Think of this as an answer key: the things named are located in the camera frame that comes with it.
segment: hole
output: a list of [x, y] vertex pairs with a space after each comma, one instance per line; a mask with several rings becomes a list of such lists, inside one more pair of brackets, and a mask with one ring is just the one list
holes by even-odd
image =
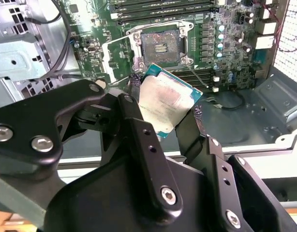
[[19, 20], [16, 15], [12, 15], [12, 18], [15, 23], [19, 23]]
[[110, 119], [107, 118], [107, 117], [103, 117], [103, 118], [101, 118], [101, 119], [99, 120], [99, 124], [100, 124], [101, 126], [108, 125], [109, 122], [110, 122]]
[[225, 182], [226, 185], [230, 185], [229, 180], [227, 180], [227, 179], [225, 179], [225, 178], [224, 178], [223, 180], [224, 180], [224, 182]]
[[31, 93], [32, 96], [36, 95], [36, 91], [34, 91], [34, 89], [31, 89], [30, 93]]
[[60, 134], [60, 132], [62, 130], [62, 125], [58, 126], [57, 129], [58, 129], [58, 133]]
[[23, 33], [24, 32], [24, 30], [22, 28], [22, 25], [17, 25], [16, 28], [18, 29], [18, 32], [19, 33]]
[[19, 32], [18, 32], [18, 30], [17, 30], [16, 26], [14, 26], [14, 27], [13, 27], [13, 29], [14, 29], [15, 33], [18, 35], [18, 34], [19, 34]]
[[153, 146], [149, 146], [148, 148], [153, 153], [156, 153], [157, 152], [156, 148], [154, 148]]
[[17, 16], [18, 16], [19, 21], [24, 22], [24, 18], [23, 18], [22, 14], [18, 14]]
[[26, 98], [30, 98], [30, 94], [27, 88], [24, 88], [22, 91], [23, 97]]
[[228, 169], [227, 169], [225, 166], [222, 166], [222, 169], [223, 169], [225, 172], [228, 171]]
[[26, 23], [23, 23], [22, 26], [23, 26], [24, 31], [28, 31], [28, 27], [27, 27]]
[[145, 135], [150, 135], [150, 131], [149, 131], [149, 130], [143, 130], [143, 133], [144, 133]]

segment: wire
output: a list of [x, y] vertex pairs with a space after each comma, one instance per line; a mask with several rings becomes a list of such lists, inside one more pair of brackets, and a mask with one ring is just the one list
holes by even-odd
[[38, 20], [38, 19], [35, 19], [35, 18], [29, 18], [29, 17], [25, 18], [25, 20], [28, 21], [28, 22], [31, 22], [31, 23], [33, 23], [33, 24], [42, 25], [42, 24], [50, 24], [50, 23], [54, 23], [54, 22], [56, 22], [57, 20], [59, 20], [60, 17], [61, 17], [61, 14], [58, 13], [58, 15], [57, 15], [55, 18], [53, 18], [52, 20], [49, 20], [49, 21], [47, 21], [47, 22], [42, 22], [42, 21], [40, 21], [40, 20]]
[[188, 65], [186, 65], [186, 67], [198, 78], [198, 80], [201, 82], [201, 84], [203, 84], [205, 87], [209, 88], [208, 85], [201, 80], [200, 76], [198, 76], [194, 70], [192, 70]]
[[55, 71], [60, 67], [60, 65], [62, 64], [62, 62], [64, 61], [64, 59], [66, 60], [69, 54], [69, 43], [70, 43], [70, 38], [71, 38], [71, 26], [68, 22], [68, 17], [65, 14], [65, 12], [61, 9], [61, 7], [59, 6], [59, 4], [55, 1], [55, 0], [51, 0], [52, 3], [56, 6], [59, 14], [61, 15], [61, 18], [64, 22], [64, 25], [67, 29], [67, 36], [66, 36], [66, 40], [65, 43], [62, 47], [61, 53], [58, 56], [55, 64], [53, 65], [53, 67], [46, 73], [44, 74], [42, 77], [40, 77], [38, 79], [38, 81], [42, 81], [44, 79], [50, 78], [51, 76], [53, 76], [55, 74]]
[[213, 97], [211, 98], [207, 98], [205, 101], [206, 102], [211, 102], [216, 108], [219, 108], [219, 109], [222, 109], [222, 110], [237, 110], [237, 109], [240, 109], [241, 107], [243, 107], [245, 105], [245, 98], [243, 97], [243, 95], [241, 95], [238, 91], [236, 90], [233, 90], [233, 93], [236, 94], [240, 99], [241, 99], [241, 103], [235, 107], [225, 107], [221, 104], [219, 104], [217, 102], [217, 100]]

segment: ram slot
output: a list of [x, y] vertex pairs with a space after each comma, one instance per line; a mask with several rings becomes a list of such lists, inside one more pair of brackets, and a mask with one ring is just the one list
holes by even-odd
[[168, 17], [175, 17], [176, 19], [178, 19], [188, 15], [208, 13], [214, 10], [215, 10], [214, 8], [206, 4], [205, 6], [199, 5], [198, 7], [196, 7], [196, 9], [173, 8], [170, 10], [171, 12], [166, 12], [167, 9], [163, 11], [149, 12], [146, 14], [144, 12], [141, 14], [140, 17], [139, 17], [139, 13], [129, 14], [129, 15], [121, 14], [116, 20], [119, 22], [119, 24], [124, 24], [124, 23], [130, 23], [134, 21], [161, 19], [161, 18], [168, 18]]
[[115, 6], [111, 10], [112, 13], [123, 13], [123, 14], [132, 14], [132, 13], [143, 13], [143, 12], [151, 12], [156, 10], [168, 10], [176, 7], [193, 7], [198, 6], [200, 4], [210, 4], [209, 0], [197, 0], [193, 2], [188, 2], [186, 0], [178, 0], [178, 1], [171, 1], [152, 4], [152, 3], [142, 3], [141, 5], [132, 5], [128, 7], [118, 7]]
[[[209, 85], [212, 82], [213, 69], [194, 70], [194, 71], [205, 84]], [[197, 88], [199, 90], [207, 89], [206, 86], [204, 86], [191, 71], [174, 72], [173, 75], [182, 79], [183, 81], [190, 84], [194, 88]]]

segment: green circuit board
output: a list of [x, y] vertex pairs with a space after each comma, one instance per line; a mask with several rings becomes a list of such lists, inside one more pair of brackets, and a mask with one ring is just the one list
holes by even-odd
[[244, 21], [246, 12], [257, 20], [254, 6], [235, 0], [222, 5], [209, 0], [60, 3], [70, 20], [77, 44], [74, 55], [84, 78], [123, 83], [131, 73], [144, 73], [156, 63], [201, 91], [211, 91], [213, 76], [221, 78], [220, 91], [255, 84], [253, 68], [261, 61], [254, 57], [259, 50], [243, 48], [255, 33], [254, 24]]

